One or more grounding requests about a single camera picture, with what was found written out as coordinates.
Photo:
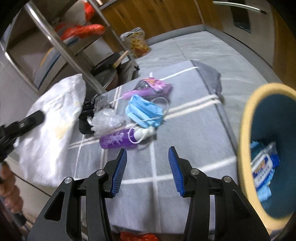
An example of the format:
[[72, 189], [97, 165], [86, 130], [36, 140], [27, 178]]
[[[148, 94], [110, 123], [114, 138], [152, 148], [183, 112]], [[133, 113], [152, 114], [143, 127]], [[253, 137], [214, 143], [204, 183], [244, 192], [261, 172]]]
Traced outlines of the person's left hand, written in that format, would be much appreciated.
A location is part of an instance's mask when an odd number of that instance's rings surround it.
[[1, 163], [1, 180], [1, 197], [4, 198], [5, 206], [13, 214], [20, 213], [23, 208], [23, 199], [16, 185], [15, 176], [6, 162]]

